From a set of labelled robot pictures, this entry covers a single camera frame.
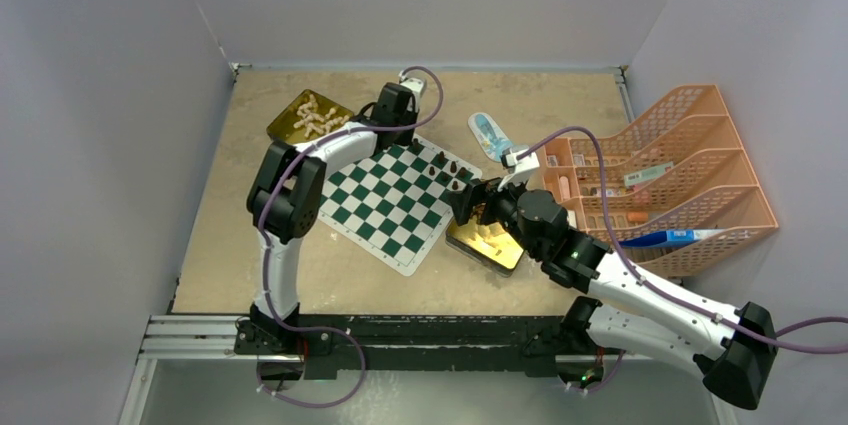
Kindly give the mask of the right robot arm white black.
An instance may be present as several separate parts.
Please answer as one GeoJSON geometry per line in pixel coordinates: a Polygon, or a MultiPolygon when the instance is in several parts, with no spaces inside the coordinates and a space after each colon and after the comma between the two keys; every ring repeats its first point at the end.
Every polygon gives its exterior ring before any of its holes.
{"type": "Polygon", "coordinates": [[[759,404],[777,356],[770,312],[712,301],[638,266],[579,231],[544,190],[474,179],[446,193],[460,224],[499,224],[556,284],[583,293],[561,337],[576,352],[596,344],[673,363],[741,409],[759,404]]]}

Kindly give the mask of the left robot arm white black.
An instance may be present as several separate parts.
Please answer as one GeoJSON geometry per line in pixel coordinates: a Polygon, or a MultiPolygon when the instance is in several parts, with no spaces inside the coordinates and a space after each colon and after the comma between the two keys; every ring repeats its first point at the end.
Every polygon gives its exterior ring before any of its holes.
{"type": "Polygon", "coordinates": [[[305,235],[318,219],[326,179],[394,144],[408,145],[425,81],[387,83],[378,99],[338,130],[300,145],[273,142],[247,198],[260,244],[260,284],[246,320],[237,323],[239,355],[306,355],[344,330],[299,322],[297,273],[305,235]]]}

